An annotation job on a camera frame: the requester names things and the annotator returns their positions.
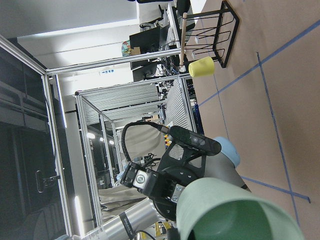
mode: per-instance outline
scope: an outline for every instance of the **floor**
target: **floor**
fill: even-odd
[[[204,133],[229,138],[251,191],[284,208],[307,240],[317,240],[320,1],[228,2],[240,18],[228,65],[216,62],[213,76],[193,79]],[[207,0],[203,11],[220,6],[220,0]],[[196,28],[209,24],[199,20]]]

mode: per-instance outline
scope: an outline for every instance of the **wire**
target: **wire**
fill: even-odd
[[[131,123],[128,123],[127,125],[124,126],[123,130],[122,130],[122,134],[121,134],[121,146],[122,146],[122,150],[123,150],[123,154],[126,158],[126,160],[128,162],[132,162],[130,156],[129,156],[129,153],[128,153],[128,150],[127,150],[127,146],[126,146],[126,132],[128,130],[129,127],[131,126],[140,126],[140,125],[150,125],[156,129],[158,129],[159,131],[162,130],[162,125],[160,124],[157,124],[155,122],[152,122],[152,121],[136,121],[136,122],[131,122]]]
[[[179,40],[174,40],[174,41],[168,42],[168,43],[166,43],[165,45],[162,45],[161,47],[159,47],[158,49],[160,50],[161,48],[165,48],[167,45],[173,44],[173,43],[175,43],[175,42],[180,42],[180,41],[179,41]]]
[[[147,234],[152,240],[156,240],[150,233],[148,233],[147,231],[144,231],[144,230],[138,230],[135,232],[136,234],[137,233],[144,233],[144,234]]]
[[[151,159],[151,160],[147,161],[142,167],[146,168],[146,167],[150,166],[151,164],[153,164],[155,161],[160,161],[160,160],[161,160],[161,158]]]

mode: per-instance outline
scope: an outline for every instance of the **ceiling light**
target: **ceiling light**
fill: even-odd
[[[87,136],[88,138],[90,138],[90,139],[95,139],[95,138],[96,138],[96,135],[94,135],[94,134],[91,133],[91,132],[88,132],[88,133],[86,134],[86,136]]]

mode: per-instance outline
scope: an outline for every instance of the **metal stand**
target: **metal stand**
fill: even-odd
[[[227,16],[226,14],[231,14],[232,20],[224,22],[224,18],[226,18]],[[221,3],[220,10],[202,12],[202,13],[191,14],[191,15],[185,14],[183,16],[183,22],[185,23],[184,26],[186,26],[187,21],[194,21],[194,20],[202,21],[203,19],[217,19],[217,25],[212,27],[194,29],[192,30],[192,34],[185,34],[185,36],[196,37],[199,40],[206,39],[206,43],[188,44],[185,47],[184,47],[184,44],[186,43],[184,43],[184,44],[181,44],[181,49],[192,50],[193,54],[195,55],[214,52],[215,56],[212,57],[213,61],[218,61],[222,68],[226,68],[234,42],[235,42],[240,19],[237,16],[236,12],[232,9],[230,4],[226,0],[224,0]],[[227,38],[223,40],[219,40],[219,37],[221,38],[222,35],[227,36]],[[210,42],[208,43],[207,39],[209,38],[211,39],[214,38],[213,42],[210,39],[209,40]]]

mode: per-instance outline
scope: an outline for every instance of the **yellow object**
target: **yellow object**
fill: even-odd
[[[156,237],[159,237],[161,235],[161,232],[160,232],[160,225],[158,222],[155,223],[155,236]]]
[[[189,64],[191,77],[201,77],[215,73],[215,63],[210,56],[194,61]]]
[[[165,227],[166,230],[168,230],[168,229],[171,228],[170,224],[169,224],[167,221],[165,221],[165,222],[163,223],[163,225],[164,225],[164,227]]]
[[[145,234],[144,232],[141,232],[140,233],[141,234],[141,239],[147,239],[147,234]]]

